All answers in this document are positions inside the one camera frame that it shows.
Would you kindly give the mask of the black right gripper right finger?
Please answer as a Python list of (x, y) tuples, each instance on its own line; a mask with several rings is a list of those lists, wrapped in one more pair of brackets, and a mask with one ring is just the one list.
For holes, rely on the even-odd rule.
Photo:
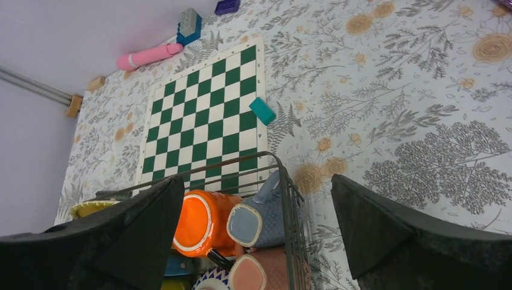
[(510, 289), (511, 237), (453, 224), (334, 175), (331, 195), (361, 289)]

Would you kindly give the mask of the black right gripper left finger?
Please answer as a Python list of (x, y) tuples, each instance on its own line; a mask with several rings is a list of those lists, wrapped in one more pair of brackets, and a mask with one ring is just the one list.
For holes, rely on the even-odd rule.
[(167, 178), (41, 233), (1, 237), (1, 288), (159, 289), (184, 192)]

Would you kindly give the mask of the teal dotted plate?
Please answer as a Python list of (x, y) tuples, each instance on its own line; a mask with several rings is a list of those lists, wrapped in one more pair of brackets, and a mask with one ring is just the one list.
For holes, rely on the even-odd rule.
[(165, 277), (185, 276), (196, 274), (197, 270), (193, 264), (192, 258), (182, 255), (172, 254), (168, 260), (164, 271)]

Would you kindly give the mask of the plain lime green plate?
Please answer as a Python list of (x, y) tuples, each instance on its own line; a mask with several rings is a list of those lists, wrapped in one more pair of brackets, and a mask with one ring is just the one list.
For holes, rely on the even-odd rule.
[(92, 213), (101, 211), (105, 208), (113, 206), (119, 201), (87, 201), (74, 205), (70, 208), (69, 214), (73, 219), (83, 218)]

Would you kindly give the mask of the metal wire dish rack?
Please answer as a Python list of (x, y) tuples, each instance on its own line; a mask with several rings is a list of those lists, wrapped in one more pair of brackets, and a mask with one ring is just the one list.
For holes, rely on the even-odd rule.
[[(281, 161), (277, 161), (271, 167), (272, 173), (274, 171), (280, 172), (280, 187), (281, 197), (283, 202), (283, 218), (284, 218), (284, 234), (285, 244), (282, 246), (286, 249), (286, 260), (288, 264), (288, 277), (291, 286), (289, 289), (309, 289), (311, 285), (310, 269), (307, 263), (307, 256), (304, 248), (304, 233), (302, 230), (300, 203), (302, 197), (290, 179), (290, 176), (283, 166)], [(170, 178), (180, 177), (183, 179), (183, 174), (173, 175)], [(165, 179), (159, 179), (157, 181), (150, 181), (137, 186), (139, 192), (150, 188), (151, 186), (163, 181)], [(184, 195), (192, 190), (185, 187), (184, 184)], [(243, 196), (242, 201), (246, 198), (250, 198), (256, 193)], [(224, 257), (218, 251), (211, 250), (207, 256), (212, 262), (216, 263), (222, 269), (230, 271), (233, 267), (236, 257)]]

